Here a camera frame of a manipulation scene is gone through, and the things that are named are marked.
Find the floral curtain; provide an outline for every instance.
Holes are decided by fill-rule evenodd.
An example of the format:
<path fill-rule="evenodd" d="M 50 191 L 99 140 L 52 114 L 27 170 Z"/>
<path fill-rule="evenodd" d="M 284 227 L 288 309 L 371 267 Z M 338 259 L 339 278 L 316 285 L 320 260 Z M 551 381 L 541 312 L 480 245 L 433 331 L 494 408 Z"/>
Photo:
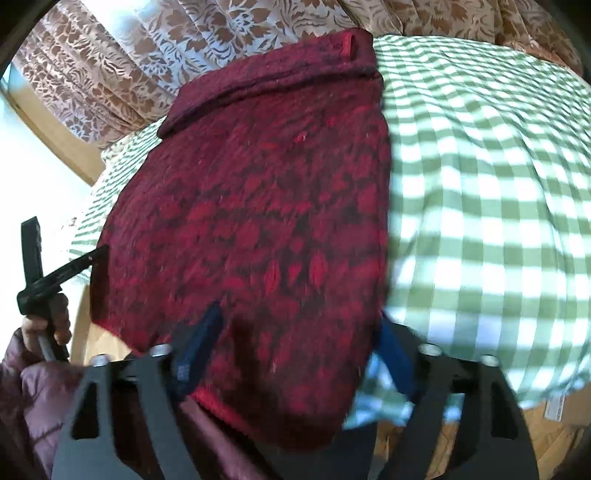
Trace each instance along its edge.
<path fill-rule="evenodd" d="M 14 64 L 75 135 L 106 147 L 206 72 L 354 26 L 334 0 L 62 0 Z"/>
<path fill-rule="evenodd" d="M 14 64 L 74 134 L 106 147 L 164 116 L 206 72 L 355 25 L 496 43 L 582 73 L 534 0 L 62 0 Z"/>

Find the metal bolt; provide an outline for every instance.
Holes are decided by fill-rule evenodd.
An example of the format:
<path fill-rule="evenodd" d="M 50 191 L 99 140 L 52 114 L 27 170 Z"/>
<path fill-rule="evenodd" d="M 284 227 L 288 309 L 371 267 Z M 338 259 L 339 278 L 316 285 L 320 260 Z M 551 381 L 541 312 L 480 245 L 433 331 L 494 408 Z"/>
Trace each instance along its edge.
<path fill-rule="evenodd" d="M 428 356 L 439 356 L 443 353 L 437 345 L 433 345 L 432 343 L 421 343 L 418 346 L 418 351 L 421 352 L 423 355 Z"/>
<path fill-rule="evenodd" d="M 501 364 L 499 359 L 494 355 L 482 355 L 480 361 L 487 367 L 498 367 Z"/>
<path fill-rule="evenodd" d="M 109 358 L 109 355 L 107 355 L 106 353 L 102 353 L 100 355 L 95 355 L 94 357 L 92 357 L 90 359 L 90 364 L 93 367 L 104 367 L 110 361 L 111 359 Z"/>
<path fill-rule="evenodd" d="M 150 356 L 166 356 L 172 351 L 173 347 L 169 343 L 161 343 L 150 349 Z"/>

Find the wooden surface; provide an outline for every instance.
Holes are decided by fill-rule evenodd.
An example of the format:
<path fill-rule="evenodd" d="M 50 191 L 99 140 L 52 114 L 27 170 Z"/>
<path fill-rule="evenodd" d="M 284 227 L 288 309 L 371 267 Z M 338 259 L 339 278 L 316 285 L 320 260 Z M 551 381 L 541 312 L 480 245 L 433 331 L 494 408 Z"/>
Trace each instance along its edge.
<path fill-rule="evenodd" d="M 123 360 L 130 351 L 116 336 L 90 321 L 90 297 L 86 287 L 74 323 L 70 361 L 89 365 L 90 359 L 100 353 L 106 353 L 117 361 Z"/>
<path fill-rule="evenodd" d="M 16 68 L 8 81 L 8 102 L 49 150 L 88 185 L 94 185 L 105 164 L 100 150 L 75 136 L 42 103 Z"/>
<path fill-rule="evenodd" d="M 537 408 L 526 411 L 524 417 L 530 430 L 535 457 L 538 460 L 540 480 L 549 480 L 554 469 L 564 459 L 569 449 L 576 445 L 582 429 L 563 425 L 557 421 L 546 420 L 544 410 L 545 404 L 542 404 Z M 394 451 L 402 430 L 400 427 L 381 423 L 378 427 L 375 454 L 385 457 L 388 456 L 389 452 Z M 447 424 L 442 428 L 427 479 L 435 478 L 445 472 L 452 453 L 456 432 L 457 424 Z"/>

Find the white label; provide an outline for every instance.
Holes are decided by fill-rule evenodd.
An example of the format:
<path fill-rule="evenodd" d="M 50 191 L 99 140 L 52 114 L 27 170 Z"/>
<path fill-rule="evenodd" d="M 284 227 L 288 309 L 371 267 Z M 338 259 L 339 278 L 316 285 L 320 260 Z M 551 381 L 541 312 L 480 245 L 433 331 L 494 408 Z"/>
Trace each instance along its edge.
<path fill-rule="evenodd" d="M 546 403 L 546 413 L 544 417 L 548 420 L 561 421 L 562 409 L 564 408 L 564 396 L 552 398 Z"/>

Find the green and white checkered cloth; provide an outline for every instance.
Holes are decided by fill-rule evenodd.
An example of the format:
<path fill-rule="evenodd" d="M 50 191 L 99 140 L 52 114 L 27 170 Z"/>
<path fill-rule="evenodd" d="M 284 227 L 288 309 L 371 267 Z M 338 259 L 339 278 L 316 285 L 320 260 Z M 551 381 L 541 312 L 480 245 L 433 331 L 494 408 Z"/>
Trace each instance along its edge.
<path fill-rule="evenodd" d="M 92 187 L 77 221 L 76 233 L 68 249 L 70 260 L 96 248 L 107 216 L 119 198 L 121 190 L 144 164 L 148 153 L 161 142 L 156 132 L 162 122 L 164 118 L 128 135 L 103 152 L 106 167 Z M 85 283 L 90 283 L 90 269 L 82 272 L 79 278 Z"/>
<path fill-rule="evenodd" d="M 582 387 L 591 373 L 590 91 L 566 69 L 491 44 L 387 36 L 374 47 L 392 142 L 386 312 L 452 356 L 496 355 L 523 407 Z M 73 257 L 95 247 L 159 125 L 107 167 Z M 410 413 L 372 356 L 345 426 Z"/>

